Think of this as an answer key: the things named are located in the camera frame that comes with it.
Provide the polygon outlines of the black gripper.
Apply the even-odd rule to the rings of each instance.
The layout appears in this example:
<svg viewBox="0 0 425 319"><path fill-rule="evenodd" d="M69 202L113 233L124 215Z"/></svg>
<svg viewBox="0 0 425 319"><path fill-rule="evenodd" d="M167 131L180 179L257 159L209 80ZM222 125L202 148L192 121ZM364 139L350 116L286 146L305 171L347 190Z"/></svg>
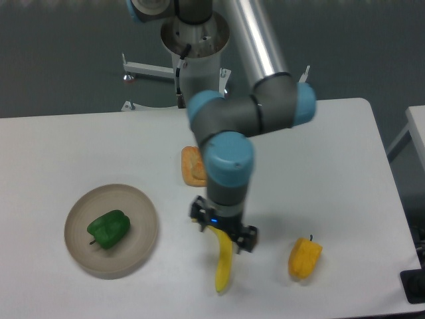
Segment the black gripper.
<svg viewBox="0 0 425 319"><path fill-rule="evenodd" d="M236 253L239 255L242 251L251 253L258 243L258 229L242 224L243 212L244 203L207 203L206 208L205 199L197 196L191 204L189 216L192 222L199 225L200 232L208 226L224 231L236 244Z"/></svg>

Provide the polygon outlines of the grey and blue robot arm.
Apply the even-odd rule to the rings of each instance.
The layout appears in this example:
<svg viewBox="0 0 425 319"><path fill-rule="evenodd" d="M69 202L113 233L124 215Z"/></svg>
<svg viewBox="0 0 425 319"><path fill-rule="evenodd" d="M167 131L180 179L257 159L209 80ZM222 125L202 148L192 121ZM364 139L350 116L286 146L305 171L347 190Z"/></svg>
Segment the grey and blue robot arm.
<svg viewBox="0 0 425 319"><path fill-rule="evenodd" d="M257 228L242 216L254 168L252 136L312 120L313 88L288 70L261 1L224 1L224 15L212 1L128 1L141 23L162 20L161 40L173 57L179 108L207 172L207 194L192 204L190 216L201 227L224 231L240 251L252 251ZM234 38L245 68L250 95L226 99L218 88L220 54Z"/></svg>

